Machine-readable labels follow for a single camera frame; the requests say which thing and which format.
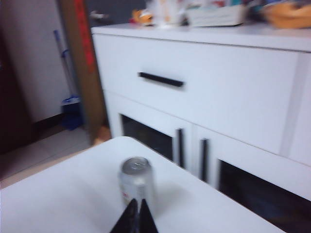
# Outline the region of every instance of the orange toy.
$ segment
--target orange toy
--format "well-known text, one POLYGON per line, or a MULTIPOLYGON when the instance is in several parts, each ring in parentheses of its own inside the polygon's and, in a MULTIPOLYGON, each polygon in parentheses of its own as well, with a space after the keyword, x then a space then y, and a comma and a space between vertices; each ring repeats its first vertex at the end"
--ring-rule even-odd
POLYGON ((141 23, 144 25, 152 24, 152 14, 147 10, 133 10, 132 16, 136 23, 141 23))
POLYGON ((264 7, 264 15, 278 28, 311 27, 311 5, 300 8, 292 2, 267 5, 264 7))

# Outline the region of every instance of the white wall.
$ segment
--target white wall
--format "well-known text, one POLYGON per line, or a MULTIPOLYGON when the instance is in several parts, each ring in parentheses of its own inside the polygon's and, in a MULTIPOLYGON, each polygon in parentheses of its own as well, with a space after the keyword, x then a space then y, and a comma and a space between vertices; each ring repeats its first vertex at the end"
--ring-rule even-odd
POLYGON ((0 23, 33 122, 61 113, 69 89, 53 35, 62 29, 56 2, 3 0, 0 23))

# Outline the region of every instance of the tissue box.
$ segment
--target tissue box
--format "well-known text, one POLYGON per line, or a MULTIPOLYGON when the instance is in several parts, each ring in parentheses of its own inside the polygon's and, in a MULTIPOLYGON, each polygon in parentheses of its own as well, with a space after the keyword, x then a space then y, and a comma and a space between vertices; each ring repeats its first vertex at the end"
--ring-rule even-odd
POLYGON ((195 8, 186 10, 190 26, 234 26, 244 22, 244 5, 224 6, 219 8, 195 8))

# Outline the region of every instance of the mop handle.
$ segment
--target mop handle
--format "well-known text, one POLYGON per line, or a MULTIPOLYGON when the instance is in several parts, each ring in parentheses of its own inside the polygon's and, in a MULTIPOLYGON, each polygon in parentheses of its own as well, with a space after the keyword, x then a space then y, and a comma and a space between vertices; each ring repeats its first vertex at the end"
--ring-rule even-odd
POLYGON ((67 81, 67 85, 68 85, 68 88, 69 88, 69 91, 70 91, 70 95, 72 96, 73 95, 73 89, 72 89, 72 86, 71 86, 71 83, 70 83, 70 71, 69 71, 69 68, 68 68, 68 65, 67 65, 67 62, 66 62, 66 59, 65 59, 65 50, 63 49, 63 45, 62 45, 62 42, 60 40, 60 36, 59 36, 59 33, 58 33, 58 30, 54 30, 53 31, 54 33, 54 36, 55 36, 55 40, 56 40, 56 43, 57 43, 57 47, 58 47, 58 51, 60 53, 60 56, 62 58, 62 62, 63 62, 63 67, 64 69, 66 70, 65 71, 65 76, 66 76, 66 81, 67 81))

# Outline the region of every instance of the glass cabinet door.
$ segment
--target glass cabinet door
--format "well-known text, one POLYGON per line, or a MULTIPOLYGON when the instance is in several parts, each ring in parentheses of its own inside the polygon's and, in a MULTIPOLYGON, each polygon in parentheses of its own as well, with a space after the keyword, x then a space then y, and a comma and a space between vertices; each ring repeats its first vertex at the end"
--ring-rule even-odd
POLYGON ((285 232, 310 231, 311 167, 202 127, 195 132, 200 179, 285 232))
POLYGON ((123 135, 133 137, 164 157, 173 161, 173 138, 146 126, 125 115, 121 115, 123 135))
POLYGON ((116 94, 104 94, 113 137, 133 137, 192 172, 191 123, 116 94))

